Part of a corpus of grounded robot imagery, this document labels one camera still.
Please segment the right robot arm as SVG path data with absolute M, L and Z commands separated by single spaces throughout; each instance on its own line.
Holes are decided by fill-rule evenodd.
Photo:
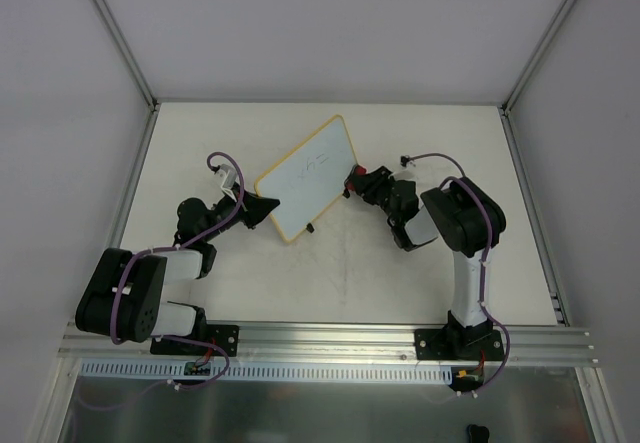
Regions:
M 442 239 L 454 259 L 454 296 L 445 325 L 414 331 L 420 361 L 500 361 L 506 338 L 488 315 L 490 252 L 506 229 L 501 207 L 466 176 L 450 177 L 421 194 L 416 183 L 396 178 L 382 166 L 357 165 L 344 195 L 358 195 L 380 208 L 396 245 L 407 251 Z

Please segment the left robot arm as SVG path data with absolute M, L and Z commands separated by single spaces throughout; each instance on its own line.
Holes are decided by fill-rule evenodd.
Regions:
M 238 223 L 253 229 L 279 206 L 278 199 L 251 192 L 241 203 L 225 196 L 211 207 L 199 198 L 184 200 L 172 246 L 139 254 L 121 248 L 103 252 L 76 309 L 76 327 L 118 344 L 169 335 L 185 352 L 203 350 L 209 330 L 197 321 L 198 310 L 162 302 L 163 288 L 208 276 L 217 256 L 212 239 Z

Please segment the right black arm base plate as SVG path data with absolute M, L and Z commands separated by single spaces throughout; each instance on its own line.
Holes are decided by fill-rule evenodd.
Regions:
M 487 361 L 498 362 L 505 356 L 498 330 L 474 334 L 449 326 L 419 328 L 414 331 L 414 346 L 419 361 L 479 361 L 484 357 Z

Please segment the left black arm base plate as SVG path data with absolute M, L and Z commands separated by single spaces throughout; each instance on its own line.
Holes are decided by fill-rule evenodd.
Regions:
M 214 356 L 224 351 L 230 358 L 237 355 L 240 327 L 230 324 L 206 324 L 188 336 L 163 337 L 153 340 L 150 353 L 158 356 L 204 356 L 208 350 Z

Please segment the red whiteboard eraser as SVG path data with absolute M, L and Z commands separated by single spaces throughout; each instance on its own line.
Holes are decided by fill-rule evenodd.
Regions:
M 344 186 L 347 190 L 349 191 L 354 191 L 355 190 L 355 186 L 354 186 L 354 181 L 361 177 L 364 176 L 366 174 L 367 170 L 359 165 L 356 164 L 350 171 L 349 175 L 347 176 L 347 178 L 345 179 L 345 183 Z

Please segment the yellow framed whiteboard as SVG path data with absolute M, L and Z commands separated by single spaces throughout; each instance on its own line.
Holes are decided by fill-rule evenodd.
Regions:
M 280 201 L 270 218 L 284 242 L 293 242 L 343 195 L 356 165 L 344 118 L 335 115 L 255 181 L 258 196 Z

